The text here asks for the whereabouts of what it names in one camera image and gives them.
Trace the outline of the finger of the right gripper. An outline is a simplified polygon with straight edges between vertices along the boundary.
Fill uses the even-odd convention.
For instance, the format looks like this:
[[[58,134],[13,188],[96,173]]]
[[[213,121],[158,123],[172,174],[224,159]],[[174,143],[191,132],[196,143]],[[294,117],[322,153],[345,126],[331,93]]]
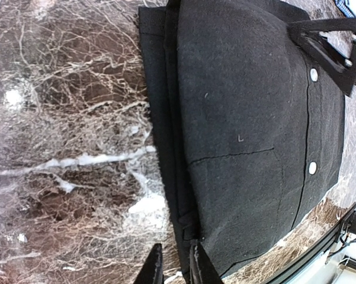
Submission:
[[[351,32],[351,53],[344,56],[321,32]],[[287,32],[291,40],[319,63],[347,96],[356,86],[356,18],[306,20],[289,23]]]

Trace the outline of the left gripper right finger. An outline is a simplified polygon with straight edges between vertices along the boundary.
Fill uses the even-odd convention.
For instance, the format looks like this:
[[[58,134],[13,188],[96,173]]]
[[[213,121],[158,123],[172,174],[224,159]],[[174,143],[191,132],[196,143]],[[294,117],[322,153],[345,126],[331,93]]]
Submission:
[[[193,240],[190,247],[190,283],[222,284],[220,276],[198,240]]]

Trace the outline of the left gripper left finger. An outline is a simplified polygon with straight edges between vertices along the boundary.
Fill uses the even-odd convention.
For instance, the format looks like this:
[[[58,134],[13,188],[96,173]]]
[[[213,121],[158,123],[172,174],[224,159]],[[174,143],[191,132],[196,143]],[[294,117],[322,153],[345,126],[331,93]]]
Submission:
[[[134,284],[163,284],[163,254],[162,245],[153,245]]]

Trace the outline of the black long sleeve shirt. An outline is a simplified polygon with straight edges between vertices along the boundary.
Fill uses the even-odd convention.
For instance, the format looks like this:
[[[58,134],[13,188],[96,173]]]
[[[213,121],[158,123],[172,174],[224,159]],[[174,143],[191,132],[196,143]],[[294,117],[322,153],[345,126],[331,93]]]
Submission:
[[[185,280],[192,241],[230,275],[338,181],[345,97],[287,34],[308,19],[282,1],[139,8],[154,143]]]

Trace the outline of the dark blue shirt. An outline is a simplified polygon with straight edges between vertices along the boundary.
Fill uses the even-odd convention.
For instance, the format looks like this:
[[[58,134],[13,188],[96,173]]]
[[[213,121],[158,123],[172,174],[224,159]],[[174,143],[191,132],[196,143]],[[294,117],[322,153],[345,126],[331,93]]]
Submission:
[[[352,12],[351,8],[349,7],[349,0],[334,0],[335,5],[337,8],[347,17],[347,18],[354,18],[355,14]]]

